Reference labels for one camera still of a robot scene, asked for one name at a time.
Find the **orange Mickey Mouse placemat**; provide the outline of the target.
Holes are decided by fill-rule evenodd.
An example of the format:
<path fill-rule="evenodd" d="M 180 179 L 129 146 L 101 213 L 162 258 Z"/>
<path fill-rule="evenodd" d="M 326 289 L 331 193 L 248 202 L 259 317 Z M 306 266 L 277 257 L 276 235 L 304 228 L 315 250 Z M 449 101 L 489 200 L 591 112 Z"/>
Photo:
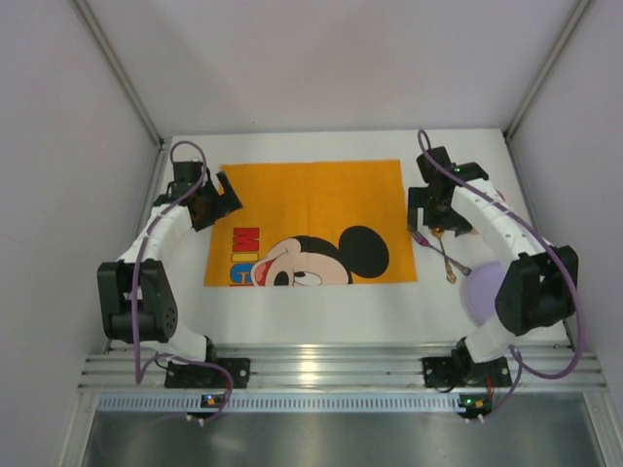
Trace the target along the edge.
<path fill-rule="evenodd" d="M 398 160 L 229 164 L 241 209 L 211 232 L 210 287 L 417 280 Z"/>

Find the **gold spoon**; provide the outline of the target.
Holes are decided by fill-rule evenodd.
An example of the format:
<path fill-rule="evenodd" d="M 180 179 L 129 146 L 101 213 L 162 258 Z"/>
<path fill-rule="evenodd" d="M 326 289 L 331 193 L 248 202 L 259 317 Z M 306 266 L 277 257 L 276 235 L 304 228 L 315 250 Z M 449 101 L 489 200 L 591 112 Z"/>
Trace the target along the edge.
<path fill-rule="evenodd" d="M 440 254 L 444 259 L 447 259 L 449 263 L 455 266 L 463 275 L 468 276 L 472 273 L 471 268 L 448 256 L 442 251 L 441 248 L 432 245 L 420 232 L 411 232 L 411 236 L 418 245 L 432 249 L 434 252 Z"/>

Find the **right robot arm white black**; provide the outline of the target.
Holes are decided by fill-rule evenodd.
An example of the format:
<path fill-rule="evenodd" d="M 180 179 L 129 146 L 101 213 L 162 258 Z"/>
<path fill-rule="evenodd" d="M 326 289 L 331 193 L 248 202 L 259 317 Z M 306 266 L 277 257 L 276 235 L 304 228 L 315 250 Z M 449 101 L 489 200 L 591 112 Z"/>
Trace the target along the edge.
<path fill-rule="evenodd" d="M 571 247 L 553 246 L 516 214 L 478 163 L 455 164 L 436 147 L 423 150 L 417 164 L 424 184 L 409 190 L 409 229 L 477 231 L 504 272 L 494 314 L 457 345 L 468 363 L 489 363 L 530 332 L 581 314 Z"/>

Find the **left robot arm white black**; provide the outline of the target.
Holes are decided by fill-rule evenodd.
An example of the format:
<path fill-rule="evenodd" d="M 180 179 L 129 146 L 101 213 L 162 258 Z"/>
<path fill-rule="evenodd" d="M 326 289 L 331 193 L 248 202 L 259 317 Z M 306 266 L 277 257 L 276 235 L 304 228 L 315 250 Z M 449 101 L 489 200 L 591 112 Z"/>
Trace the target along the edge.
<path fill-rule="evenodd" d="M 185 234 L 198 233 L 242 208 L 225 172 L 216 177 L 202 162 L 176 162 L 173 180 L 154 201 L 145 228 L 114 262 L 97 270 L 103 331 L 111 341 L 139 343 L 191 361 L 217 360 L 212 340 L 182 323 L 166 274 Z"/>

